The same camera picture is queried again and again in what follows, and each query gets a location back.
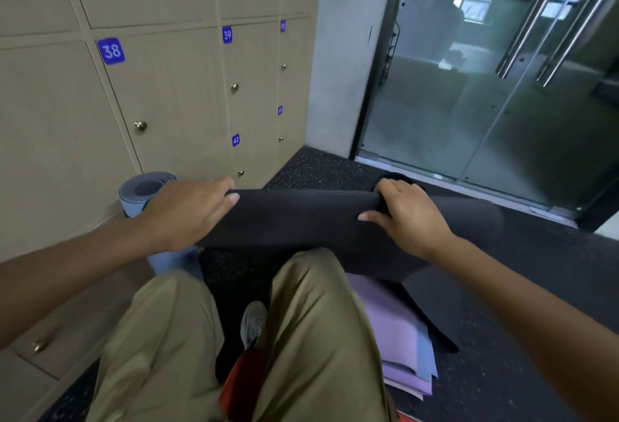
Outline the person's khaki trousers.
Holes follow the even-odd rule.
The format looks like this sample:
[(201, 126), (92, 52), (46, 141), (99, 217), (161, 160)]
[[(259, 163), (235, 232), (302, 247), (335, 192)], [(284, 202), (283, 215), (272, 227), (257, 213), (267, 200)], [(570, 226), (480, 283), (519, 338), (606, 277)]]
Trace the person's khaki trousers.
[[(375, 335), (335, 254), (292, 256), (272, 281), (253, 422), (398, 422)], [(221, 422), (225, 338), (208, 287), (151, 279), (104, 346), (87, 422)]]

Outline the person's left forearm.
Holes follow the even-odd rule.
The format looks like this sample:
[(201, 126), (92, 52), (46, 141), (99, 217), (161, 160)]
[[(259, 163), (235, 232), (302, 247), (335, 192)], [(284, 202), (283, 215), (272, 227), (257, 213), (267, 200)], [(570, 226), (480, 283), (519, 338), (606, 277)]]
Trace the person's left forearm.
[(160, 222), (144, 213), (0, 263), (0, 351), (95, 282), (153, 254)]

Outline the black framed glass door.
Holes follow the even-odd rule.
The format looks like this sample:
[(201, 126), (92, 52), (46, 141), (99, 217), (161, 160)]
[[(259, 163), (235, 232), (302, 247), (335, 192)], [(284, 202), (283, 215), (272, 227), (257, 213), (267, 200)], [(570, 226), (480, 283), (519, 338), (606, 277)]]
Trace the black framed glass door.
[(598, 230), (619, 215), (619, 2), (547, 87), (537, 81), (580, 1), (550, 0), (501, 80), (532, 0), (388, 0), (352, 158)]

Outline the flat blue yoga mat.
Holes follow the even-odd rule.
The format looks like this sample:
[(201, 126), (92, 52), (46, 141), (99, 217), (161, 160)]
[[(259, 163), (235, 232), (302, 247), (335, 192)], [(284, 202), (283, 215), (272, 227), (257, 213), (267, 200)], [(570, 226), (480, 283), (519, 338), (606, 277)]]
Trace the flat blue yoga mat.
[(417, 323), (417, 369), (419, 378), (432, 382), (437, 378), (437, 364), (433, 344), (429, 338), (427, 325), (419, 321)]

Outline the person's left hand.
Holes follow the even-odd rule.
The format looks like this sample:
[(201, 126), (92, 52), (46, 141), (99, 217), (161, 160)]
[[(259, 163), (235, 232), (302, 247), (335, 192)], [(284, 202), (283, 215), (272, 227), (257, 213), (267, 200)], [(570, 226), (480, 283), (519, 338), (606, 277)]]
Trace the person's left hand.
[(236, 192), (231, 177), (170, 181), (137, 217), (148, 252), (179, 252), (205, 238), (222, 218), (207, 218), (215, 199)]

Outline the black yoga mat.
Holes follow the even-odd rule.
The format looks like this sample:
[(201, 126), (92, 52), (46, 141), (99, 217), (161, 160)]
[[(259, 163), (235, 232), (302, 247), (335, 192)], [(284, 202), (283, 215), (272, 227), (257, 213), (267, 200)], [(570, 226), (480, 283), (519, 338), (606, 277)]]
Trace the black yoga mat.
[(452, 353), (460, 349), (462, 291), (429, 261), (405, 253), (387, 232), (360, 213), (389, 215), (383, 197), (369, 191), (239, 190), (240, 199), (196, 246), (236, 254), (282, 257), (324, 247), (346, 272), (399, 283), (414, 309)]

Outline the flat purple yoga mat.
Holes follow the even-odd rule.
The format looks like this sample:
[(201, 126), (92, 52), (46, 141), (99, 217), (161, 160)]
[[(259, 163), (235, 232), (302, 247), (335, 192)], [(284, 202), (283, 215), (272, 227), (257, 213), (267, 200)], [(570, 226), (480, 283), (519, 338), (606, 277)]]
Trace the flat purple yoga mat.
[(417, 315), (379, 281), (347, 273), (363, 304), (379, 349), (383, 380), (423, 400), (433, 394), (432, 382), (419, 378), (417, 369)]

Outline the person's grey shoe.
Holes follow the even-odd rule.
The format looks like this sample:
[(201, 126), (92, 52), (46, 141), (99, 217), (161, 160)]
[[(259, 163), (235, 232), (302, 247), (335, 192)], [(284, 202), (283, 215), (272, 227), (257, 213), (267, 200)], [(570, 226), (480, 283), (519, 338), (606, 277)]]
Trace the person's grey shoe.
[(240, 336), (244, 350), (255, 348), (267, 320), (267, 307), (261, 301), (250, 302), (241, 318)]

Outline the red stool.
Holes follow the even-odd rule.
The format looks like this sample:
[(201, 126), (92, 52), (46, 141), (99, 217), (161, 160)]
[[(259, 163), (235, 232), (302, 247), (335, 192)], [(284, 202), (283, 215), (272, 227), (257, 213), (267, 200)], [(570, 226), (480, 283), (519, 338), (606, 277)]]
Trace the red stool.
[(265, 352), (244, 350), (233, 365), (219, 397), (222, 414), (229, 422), (251, 422), (264, 380)]

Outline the person's right forearm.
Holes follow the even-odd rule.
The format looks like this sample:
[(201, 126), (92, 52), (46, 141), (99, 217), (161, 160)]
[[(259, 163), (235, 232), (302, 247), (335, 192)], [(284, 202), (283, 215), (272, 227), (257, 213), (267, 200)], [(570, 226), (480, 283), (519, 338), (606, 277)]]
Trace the person's right forearm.
[(465, 284), (587, 422), (619, 422), (619, 335), (450, 234), (427, 258)]

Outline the rolled blue yoga mat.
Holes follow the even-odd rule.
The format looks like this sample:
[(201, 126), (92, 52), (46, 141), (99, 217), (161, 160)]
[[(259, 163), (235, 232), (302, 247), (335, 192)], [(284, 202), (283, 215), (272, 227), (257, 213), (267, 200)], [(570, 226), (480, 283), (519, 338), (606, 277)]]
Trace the rolled blue yoga mat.
[[(176, 176), (168, 172), (154, 171), (131, 177), (119, 189), (119, 199), (128, 218), (140, 215), (148, 202)], [(180, 252), (163, 252), (147, 258), (156, 276), (172, 270), (184, 270), (199, 281), (204, 281), (199, 264), (199, 249), (188, 247)]]

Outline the person's right hand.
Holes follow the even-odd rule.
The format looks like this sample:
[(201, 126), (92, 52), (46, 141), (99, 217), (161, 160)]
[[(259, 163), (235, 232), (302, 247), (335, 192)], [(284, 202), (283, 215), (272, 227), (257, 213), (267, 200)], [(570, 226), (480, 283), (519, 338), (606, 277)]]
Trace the person's right hand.
[(453, 242), (455, 235), (444, 217), (418, 185), (383, 178), (375, 191), (393, 220), (393, 227), (383, 230), (407, 254), (432, 260)]

